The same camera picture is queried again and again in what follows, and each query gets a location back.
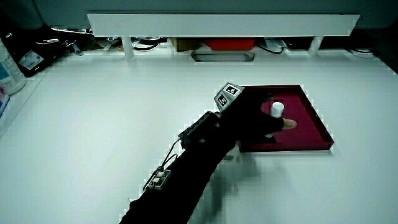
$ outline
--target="white table surface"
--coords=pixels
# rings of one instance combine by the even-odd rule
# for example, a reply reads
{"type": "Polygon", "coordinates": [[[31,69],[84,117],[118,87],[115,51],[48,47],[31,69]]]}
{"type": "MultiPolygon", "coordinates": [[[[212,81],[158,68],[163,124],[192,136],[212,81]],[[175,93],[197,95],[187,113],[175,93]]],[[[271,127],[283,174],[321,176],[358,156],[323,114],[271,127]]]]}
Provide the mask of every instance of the white table surface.
{"type": "Polygon", "coordinates": [[[335,144],[222,162],[190,223],[396,223],[397,74],[344,50],[255,53],[195,63],[168,46],[55,63],[21,91],[29,99],[0,139],[0,223],[118,223],[226,82],[303,85],[335,144]]]}

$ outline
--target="black sleeve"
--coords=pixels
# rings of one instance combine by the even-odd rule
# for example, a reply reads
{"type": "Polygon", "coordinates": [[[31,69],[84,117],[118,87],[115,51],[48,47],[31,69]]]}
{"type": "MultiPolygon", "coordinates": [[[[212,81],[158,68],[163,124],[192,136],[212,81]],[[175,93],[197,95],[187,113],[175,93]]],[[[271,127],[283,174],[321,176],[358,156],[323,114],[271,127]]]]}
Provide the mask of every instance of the black sleeve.
{"type": "Polygon", "coordinates": [[[171,176],[162,190],[145,191],[130,203],[120,224],[162,222],[187,223],[200,197],[224,156],[235,141],[214,140],[192,146],[167,169],[171,176]]]}

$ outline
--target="gloved hand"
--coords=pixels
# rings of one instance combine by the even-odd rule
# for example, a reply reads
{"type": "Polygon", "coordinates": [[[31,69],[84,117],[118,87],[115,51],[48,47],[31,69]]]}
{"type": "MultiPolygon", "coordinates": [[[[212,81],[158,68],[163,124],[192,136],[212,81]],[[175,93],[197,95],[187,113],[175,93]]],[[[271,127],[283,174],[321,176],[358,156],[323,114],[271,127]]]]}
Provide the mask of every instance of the gloved hand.
{"type": "Polygon", "coordinates": [[[220,126],[235,141],[256,142],[266,134],[294,128],[290,119],[274,118],[261,111],[272,96],[261,88],[245,87],[235,102],[222,112],[220,126]]]}

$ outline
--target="small white bottle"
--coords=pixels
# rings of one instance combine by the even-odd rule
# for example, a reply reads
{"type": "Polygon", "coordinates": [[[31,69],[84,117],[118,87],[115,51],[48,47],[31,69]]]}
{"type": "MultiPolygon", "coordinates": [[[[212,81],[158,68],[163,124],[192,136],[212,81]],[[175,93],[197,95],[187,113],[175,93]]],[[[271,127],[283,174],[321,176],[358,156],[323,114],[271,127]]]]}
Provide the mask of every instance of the small white bottle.
{"type": "MultiPolygon", "coordinates": [[[[270,115],[273,116],[274,118],[280,118],[282,116],[284,109],[285,105],[283,105],[281,102],[275,102],[272,104],[270,115]]],[[[266,134],[266,137],[272,138],[273,135],[274,133],[266,134]]]]}
{"type": "Polygon", "coordinates": [[[19,70],[18,65],[12,59],[6,46],[0,39],[0,84],[11,95],[26,84],[24,74],[19,70]]]}

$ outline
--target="dark red tray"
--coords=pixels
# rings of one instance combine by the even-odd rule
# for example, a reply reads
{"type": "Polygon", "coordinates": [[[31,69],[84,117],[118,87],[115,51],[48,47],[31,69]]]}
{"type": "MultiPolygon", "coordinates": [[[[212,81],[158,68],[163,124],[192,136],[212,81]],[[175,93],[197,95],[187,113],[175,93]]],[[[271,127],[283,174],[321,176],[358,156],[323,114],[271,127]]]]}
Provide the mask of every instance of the dark red tray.
{"type": "Polygon", "coordinates": [[[282,118],[297,122],[294,129],[278,131],[272,138],[264,137],[257,144],[241,142],[241,152],[329,150],[334,141],[317,115],[300,85],[243,86],[266,89],[274,95],[261,110],[269,114],[274,102],[285,105],[282,118]]]}

